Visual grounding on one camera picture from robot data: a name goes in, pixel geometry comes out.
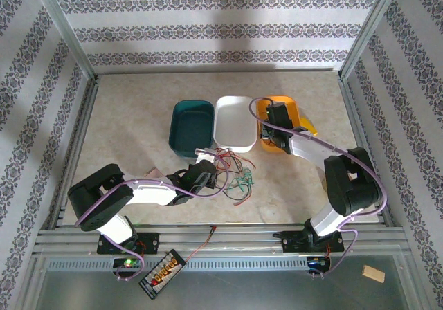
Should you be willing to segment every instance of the cable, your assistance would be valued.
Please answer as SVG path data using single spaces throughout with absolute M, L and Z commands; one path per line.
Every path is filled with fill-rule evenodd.
M 156 180 L 156 179 L 133 179 L 133 180 L 128 180 L 128 181 L 124 181 L 122 183 L 119 183 L 118 185 L 116 185 L 115 187 L 110 189 L 106 194 L 101 196 L 85 213 L 83 213 L 83 215 L 80 218 L 78 218 L 78 220 L 75 222 L 74 226 L 78 227 L 91 214 L 91 212 L 93 212 L 106 198 L 108 198 L 119 187 L 122 187 L 124 185 L 133 185 L 133 184 L 137 184 L 137 183 L 140 183 L 140 184 L 162 185 L 162 186 L 165 186 L 165 187 L 167 187 L 167 188 L 169 188 L 171 190 L 176 190 L 176 191 L 182 192 L 184 194 L 187 194 L 187 195 L 190 195 L 190 196 L 193 196 L 193 197 L 211 198 L 211 197 L 217 196 L 218 194 L 223 192 L 224 188 L 228 184 L 229 167 L 226 164 L 226 162 L 223 161 L 223 159 L 221 159 L 216 154 L 213 154 L 213 153 L 207 152 L 207 151 L 203 151 L 202 149 L 198 149 L 196 151 L 197 152 L 204 152 L 205 154 L 209 154 L 211 156 L 214 156 L 216 159 L 221 161 L 222 165 L 225 167 L 225 169 L 226 169 L 226 181 L 225 181 L 225 183 L 223 184 L 223 186 L 221 187 L 221 189 L 219 191 L 216 191 L 213 194 L 193 194 L 193 193 L 191 193 L 189 191 L 186 191 L 186 190 L 183 190 L 183 189 L 181 189 L 179 187 L 176 187 L 175 185 L 172 185 L 172 184 L 169 184 L 169 183 L 164 183 L 163 181 Z
M 256 118 L 258 120 L 258 122 L 262 123 L 263 125 L 266 125 L 270 128 L 276 129 L 276 130 L 280 130 L 283 132 L 287 132 L 288 134 L 293 134 L 296 136 L 300 136 L 303 138 L 306 138 L 308 140 L 312 140 L 314 141 L 316 144 L 321 145 L 329 150 L 331 150 L 332 152 L 338 152 L 339 154 L 344 155 L 346 158 L 350 159 L 351 161 L 353 161 L 354 163 L 356 163 L 357 165 L 359 165 L 360 167 L 362 167 L 373 179 L 374 181 L 377 183 L 377 185 L 379 186 L 379 189 L 381 191 L 381 196 L 382 196 L 382 200 L 381 200 L 381 205 L 376 208 L 373 211 L 370 212 L 366 212 L 366 213 L 357 213 L 355 215 L 350 215 L 347 219 L 345 219 L 340 225 L 338 225 L 337 230 L 343 233 L 354 233 L 354 239 L 352 240 L 351 244 L 347 247 L 347 249 L 345 250 L 345 252 L 342 254 L 342 256 L 340 257 L 340 259 L 338 260 L 338 262 L 331 267 L 328 272 L 324 273 L 324 275 L 330 274 L 331 272 L 333 272 L 338 265 L 341 264 L 341 262 L 345 259 L 346 255 L 350 252 L 351 248 L 353 247 L 353 245 L 355 244 L 357 237 L 359 235 L 359 232 L 355 229 L 341 229 L 346 223 L 348 223 L 349 221 L 353 220 L 355 217 L 368 217 L 370 215 L 376 215 L 378 213 L 380 213 L 386 206 L 387 202 L 388 202 L 388 194 L 386 192 L 386 189 L 383 185 L 383 183 L 381 182 L 381 179 L 377 176 L 377 174 L 375 174 L 375 172 L 369 168 L 365 163 L 363 163 L 362 161 L 360 161 L 360 159 L 354 157 L 353 155 L 349 154 L 348 152 L 346 152 L 344 149 L 341 149 L 339 147 L 335 147 L 332 144 L 329 144 L 328 142 L 326 142 L 325 140 L 319 139 L 317 137 L 313 137 L 312 135 L 308 135 L 308 134 L 304 134 L 302 132 L 296 132 L 292 129 L 286 129 L 283 127 L 279 127 L 277 125 L 272 125 L 271 123 L 268 123 L 266 121 L 263 121 L 261 118 L 259 118 L 257 116 L 257 114 L 254 112 L 254 110 L 252 109 L 252 106 L 254 104 L 254 102 L 258 101 L 258 100 L 271 100 L 270 98 L 265 98 L 265 97 L 260 97 L 260 98 L 256 98 L 253 99 L 250 103 L 249 103 L 249 112 L 252 114 L 252 116 L 254 118 Z
M 210 238 L 213 236 L 213 234 L 214 234 L 214 232 L 215 232 L 216 229 L 217 229 L 217 226 L 212 226 L 212 228 L 210 229 L 210 232 L 209 232 L 209 236 L 208 236 L 208 238 L 206 239 L 205 243 L 203 243 L 203 244 L 200 245 L 197 249 L 195 249 L 195 250 L 189 255 L 189 257 L 186 258 L 186 261 L 185 261 L 185 262 L 188 262 L 189 259 L 191 259 L 192 256 L 194 256 L 196 253 L 198 253 L 198 252 L 200 251 L 201 248 L 203 248 L 206 244 L 208 244 Z
M 120 269 L 122 268 L 121 266 L 119 268 L 117 268 L 116 271 L 116 275 L 117 275 L 117 280 L 121 280 L 123 279 L 124 281 L 130 281 L 131 279 L 135 278 L 137 275 L 139 275 L 140 273 L 143 272 L 143 270 L 146 267 L 146 263 L 145 260 L 143 259 L 143 256 L 139 255 L 138 253 L 135 253 L 134 251 L 130 251 L 126 248 L 123 248 L 120 244 L 114 242 L 111 238 L 109 238 L 106 235 L 103 235 L 105 237 L 105 239 L 107 239 L 109 241 L 110 244 L 112 244 L 113 246 L 115 246 L 117 249 L 120 249 L 121 251 L 125 251 L 126 253 L 129 253 L 130 255 L 133 255 L 137 258 L 139 258 L 140 262 L 141 262 L 141 266 L 138 269 L 138 271 L 136 271 L 133 275 L 130 275 L 129 277 L 121 277 L 119 275 Z

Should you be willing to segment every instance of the tangled wires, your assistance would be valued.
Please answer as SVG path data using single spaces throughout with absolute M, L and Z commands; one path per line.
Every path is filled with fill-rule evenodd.
M 235 177 L 231 180 L 229 186 L 223 191 L 223 193 L 229 199 L 236 201 L 234 206 L 241 205 L 246 200 L 248 200 L 249 197 L 251 197 L 253 185 L 252 172 L 248 167 L 243 166 L 242 161 L 250 163 L 254 169 L 255 165 L 252 161 L 235 154 L 230 149 L 216 149 L 216 151 L 217 155 L 221 159 L 223 159 L 229 166 L 229 173 L 235 175 Z M 217 177 L 219 177 L 223 173 L 226 173 L 226 170 L 220 167 L 219 163 L 217 164 L 217 170 Z M 240 198 L 236 198 L 232 194 L 230 194 L 230 192 L 232 192 L 232 190 L 234 189 L 240 189 L 242 191 L 242 196 Z

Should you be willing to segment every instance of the wall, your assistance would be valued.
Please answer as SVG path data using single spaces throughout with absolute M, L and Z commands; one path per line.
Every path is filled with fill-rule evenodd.
M 392 0 L 349 77 L 394 218 L 443 308 L 442 0 Z
M 87 83 L 40 0 L 0 0 L 0 309 L 13 308 Z
M 340 68 L 375 0 L 58 0 L 97 73 Z

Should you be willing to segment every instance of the orange container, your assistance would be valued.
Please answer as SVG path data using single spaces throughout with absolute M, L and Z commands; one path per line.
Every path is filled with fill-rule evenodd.
M 302 126 L 302 127 L 307 128 L 308 130 L 310 130 L 310 132 L 313 133 L 314 135 L 317 134 L 316 129 L 310 123 L 310 121 L 307 118 L 300 117 L 300 113 L 299 113 L 298 107 L 297 107 L 297 102 L 294 99 L 292 99 L 291 97 L 285 96 L 285 95 L 271 95 L 268 98 L 272 99 L 274 102 L 283 102 L 286 105 L 289 118 L 291 119 L 292 125 L 294 128 Z M 266 107 L 270 104 L 271 104 L 271 102 L 269 102 L 268 100 L 260 100 L 257 102 L 257 115 L 262 120 L 267 119 Z M 260 123 L 258 124 L 258 133 L 260 134 L 260 137 L 261 137 L 262 127 L 261 127 Z M 284 152 L 279 147 L 276 147 L 275 144 L 272 143 L 268 139 L 260 139 L 260 144 L 261 144 L 262 148 L 267 152 L 270 152 L 270 153 Z

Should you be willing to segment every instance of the wooden block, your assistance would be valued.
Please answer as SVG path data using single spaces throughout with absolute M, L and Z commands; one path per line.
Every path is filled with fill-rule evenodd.
M 385 273 L 368 265 L 363 266 L 362 275 L 382 284 L 385 282 Z

